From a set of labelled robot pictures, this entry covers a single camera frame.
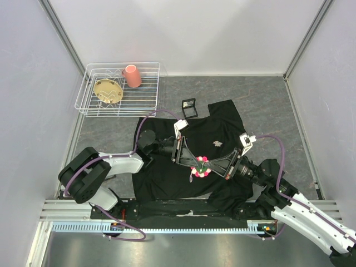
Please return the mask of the pink white flower brooch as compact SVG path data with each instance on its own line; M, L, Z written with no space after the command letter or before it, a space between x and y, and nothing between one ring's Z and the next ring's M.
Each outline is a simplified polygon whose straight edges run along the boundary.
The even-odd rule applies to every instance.
M198 167L191 167L191 172L189 176L189 183L193 182L195 177L205 178L211 173L211 169L207 167L206 163L209 162L206 156L198 156L197 161L199 163Z

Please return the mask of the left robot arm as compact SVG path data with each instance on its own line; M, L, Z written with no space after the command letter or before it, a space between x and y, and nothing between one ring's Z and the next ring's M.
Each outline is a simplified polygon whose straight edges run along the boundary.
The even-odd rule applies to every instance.
M85 148L58 175L65 187L64 196L72 197L78 204L87 202L97 206L110 219L115 219L122 213L122 201L103 186L104 181L113 175L138 173L152 163L153 154L162 154L175 164L189 167L190 179L208 174L203 168L206 158L194 156L179 132L174 137L159 140L153 131L146 130L140 133L135 145L133 151L122 154Z

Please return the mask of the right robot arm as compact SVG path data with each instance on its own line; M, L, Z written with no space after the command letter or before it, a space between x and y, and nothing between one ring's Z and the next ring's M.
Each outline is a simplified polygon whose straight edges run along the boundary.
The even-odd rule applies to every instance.
M338 223L313 205L292 184L279 177L276 159L255 165L237 151L204 165L227 181L248 181L263 187L255 202L229 209L234 219L274 219L308 238L334 266L355 266L355 231Z

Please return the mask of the black t-shirt garment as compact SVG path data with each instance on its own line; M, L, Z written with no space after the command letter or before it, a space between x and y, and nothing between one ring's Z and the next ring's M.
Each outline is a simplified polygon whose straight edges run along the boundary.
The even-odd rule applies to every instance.
M184 131L187 144L195 156L217 159L240 147L239 136L245 132L243 121L232 100L208 105L209 116L190 119ZM222 142L215 147L214 141ZM175 200L209 194L208 203L220 211L243 204L253 196L248 181L227 181L215 173L189 183L191 169L175 164L167 156L153 155L153 162L132 175L135 197L140 202Z

